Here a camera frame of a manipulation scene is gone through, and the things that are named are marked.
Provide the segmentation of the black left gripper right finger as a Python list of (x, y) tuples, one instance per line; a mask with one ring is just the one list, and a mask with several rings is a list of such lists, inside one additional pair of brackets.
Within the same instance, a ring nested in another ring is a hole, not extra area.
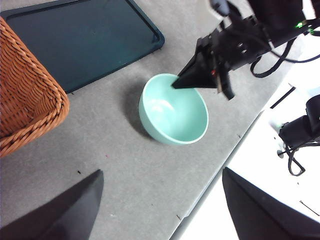
[(233, 170), (222, 171), (227, 207), (240, 240), (318, 240), (320, 223), (278, 201)]

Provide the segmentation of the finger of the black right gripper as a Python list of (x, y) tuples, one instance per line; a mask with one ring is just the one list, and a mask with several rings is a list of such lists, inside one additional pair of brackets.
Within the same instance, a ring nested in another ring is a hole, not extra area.
[(195, 53), (186, 66), (172, 83), (175, 89), (212, 88), (216, 89), (217, 64), (209, 38), (199, 38), (196, 42)]
[(231, 87), (229, 73), (223, 69), (218, 71), (217, 89), (218, 92), (223, 93), (228, 100), (231, 100), (235, 97)]

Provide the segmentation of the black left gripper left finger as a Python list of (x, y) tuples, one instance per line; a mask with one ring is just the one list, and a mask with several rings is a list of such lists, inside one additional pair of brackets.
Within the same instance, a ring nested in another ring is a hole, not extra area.
[(104, 173), (98, 169), (46, 204), (0, 229), (2, 240), (88, 240), (98, 215)]

